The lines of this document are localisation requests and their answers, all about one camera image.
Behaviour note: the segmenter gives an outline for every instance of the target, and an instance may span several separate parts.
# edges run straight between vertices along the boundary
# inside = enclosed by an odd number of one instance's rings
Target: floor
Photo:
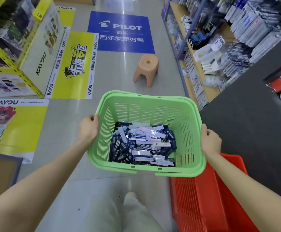
[[[101,97],[110,90],[123,90],[145,95],[184,96],[183,86],[165,26],[161,19],[164,0],[133,0],[134,11],[124,14],[148,16],[156,55],[160,60],[159,74],[151,88],[145,78],[133,83],[139,53],[98,51],[92,99],[52,99],[39,138],[32,164],[22,165],[18,180],[61,155],[77,137],[78,123],[94,114]],[[73,31],[87,31],[90,11],[107,10],[105,0],[96,6],[72,3],[57,4],[76,7]],[[124,197],[134,191],[140,201],[165,231],[176,231],[173,222],[167,177],[139,171],[136,175],[103,171],[94,167],[85,154],[46,213],[37,231],[79,231],[97,195],[109,192],[113,197]]]

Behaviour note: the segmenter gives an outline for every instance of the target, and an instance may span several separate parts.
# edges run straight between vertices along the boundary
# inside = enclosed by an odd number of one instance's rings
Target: shopping basket
[[[243,159],[221,154],[247,173]],[[210,164],[195,178],[169,178],[173,218],[180,232],[258,232]]]
[[[200,148],[201,118],[196,104],[186,97],[147,96],[123,91],[104,94],[96,110],[100,114],[100,133],[88,157],[104,170],[135,174],[136,170],[156,171],[157,176],[195,177],[206,167]],[[169,157],[175,167],[109,162],[109,143],[118,121],[165,124],[176,137],[177,150]]]

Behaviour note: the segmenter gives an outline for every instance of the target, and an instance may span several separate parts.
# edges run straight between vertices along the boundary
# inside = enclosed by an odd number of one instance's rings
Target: pilot logo
[[[72,46],[71,50],[73,51],[71,64],[64,70],[66,78],[84,74],[84,59],[86,57],[87,46],[78,44],[77,46]]]
[[[105,21],[100,22],[99,24],[101,25],[101,27],[108,27],[107,23],[110,23],[110,21],[105,20]]]

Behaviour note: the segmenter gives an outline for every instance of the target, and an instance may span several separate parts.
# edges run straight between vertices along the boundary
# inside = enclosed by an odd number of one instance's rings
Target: white pants
[[[163,232],[133,192],[127,193],[123,205],[111,198],[96,199],[81,232]]]

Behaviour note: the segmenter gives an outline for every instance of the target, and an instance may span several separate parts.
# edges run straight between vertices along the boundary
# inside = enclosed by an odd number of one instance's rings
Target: beige stool
[[[153,79],[158,74],[159,59],[154,54],[144,54],[138,64],[136,72],[134,74],[133,81],[137,81],[139,76],[143,74],[147,79],[147,88],[150,88],[153,84]]]

